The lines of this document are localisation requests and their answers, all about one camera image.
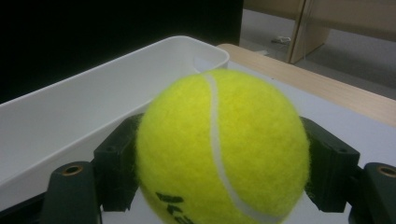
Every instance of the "black logo on tennis ball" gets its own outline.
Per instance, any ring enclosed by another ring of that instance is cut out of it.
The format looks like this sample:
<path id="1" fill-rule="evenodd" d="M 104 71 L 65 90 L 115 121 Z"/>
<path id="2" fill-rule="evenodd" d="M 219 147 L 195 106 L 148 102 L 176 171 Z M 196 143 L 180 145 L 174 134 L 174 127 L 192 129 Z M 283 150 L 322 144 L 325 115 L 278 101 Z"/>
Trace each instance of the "black logo on tennis ball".
<path id="1" fill-rule="evenodd" d="M 194 224 L 191 219 L 183 215 L 183 210 L 178 205 L 182 205 L 184 200 L 179 196 L 164 195 L 156 192 L 161 202 L 167 203 L 166 211 L 175 219 L 179 224 Z"/>

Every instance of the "gray floor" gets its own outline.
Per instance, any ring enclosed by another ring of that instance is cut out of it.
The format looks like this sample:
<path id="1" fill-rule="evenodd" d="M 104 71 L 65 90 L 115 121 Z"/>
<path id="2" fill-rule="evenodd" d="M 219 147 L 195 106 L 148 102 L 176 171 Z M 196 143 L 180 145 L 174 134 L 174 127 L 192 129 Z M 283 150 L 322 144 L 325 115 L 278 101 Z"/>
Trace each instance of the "gray floor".
<path id="1" fill-rule="evenodd" d="M 244 10 L 240 46 L 284 61 L 294 21 Z M 326 43 L 295 64 L 396 100 L 396 42 L 331 30 Z"/>

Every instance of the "white seam on tennis ball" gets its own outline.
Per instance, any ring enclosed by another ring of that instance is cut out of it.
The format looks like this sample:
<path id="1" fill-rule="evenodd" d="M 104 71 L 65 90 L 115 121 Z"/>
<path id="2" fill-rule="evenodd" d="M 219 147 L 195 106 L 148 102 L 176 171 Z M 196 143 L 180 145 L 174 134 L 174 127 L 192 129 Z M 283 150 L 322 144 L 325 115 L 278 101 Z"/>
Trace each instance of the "white seam on tennis ball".
<path id="1" fill-rule="evenodd" d="M 223 186 L 227 189 L 229 196 L 231 197 L 233 204 L 236 208 L 238 208 L 245 215 L 259 221 L 260 223 L 277 223 L 281 220 L 282 217 L 273 217 L 269 215 L 265 215 L 254 208 L 250 207 L 247 203 L 243 202 L 238 193 L 233 189 L 230 180 L 228 179 L 224 165 L 221 160 L 221 145 L 219 142 L 219 125 L 218 125 L 218 107 L 219 107 L 219 98 L 218 98 L 218 87 L 216 80 L 210 75 L 205 74 L 205 79 L 209 83 L 211 90 L 211 106 L 210 106 L 210 138 L 211 138 L 211 146 L 212 146 L 212 155 L 213 161 L 216 164 L 219 179 L 221 180 Z"/>

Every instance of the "white tray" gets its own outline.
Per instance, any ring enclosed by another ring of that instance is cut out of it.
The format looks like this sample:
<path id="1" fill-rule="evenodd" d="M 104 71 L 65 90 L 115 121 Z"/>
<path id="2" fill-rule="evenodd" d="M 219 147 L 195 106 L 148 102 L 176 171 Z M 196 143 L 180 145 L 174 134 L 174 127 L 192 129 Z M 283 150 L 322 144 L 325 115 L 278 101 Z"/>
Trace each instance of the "white tray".
<path id="1" fill-rule="evenodd" d="M 222 49 L 175 36 L 0 105 L 0 211 L 44 192 L 57 167 L 90 161 L 176 79 L 228 61 Z"/>

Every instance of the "tennis ball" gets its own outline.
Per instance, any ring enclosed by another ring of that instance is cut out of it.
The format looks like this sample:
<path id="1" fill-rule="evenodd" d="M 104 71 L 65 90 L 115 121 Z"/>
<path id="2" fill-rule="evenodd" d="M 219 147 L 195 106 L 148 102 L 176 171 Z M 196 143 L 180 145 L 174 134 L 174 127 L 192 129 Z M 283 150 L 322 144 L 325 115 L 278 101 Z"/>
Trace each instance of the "tennis ball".
<path id="1" fill-rule="evenodd" d="M 304 191 L 308 147 L 279 90 L 242 72 L 211 70 L 183 77 L 148 107 L 137 175 L 165 223 L 279 223 Z"/>

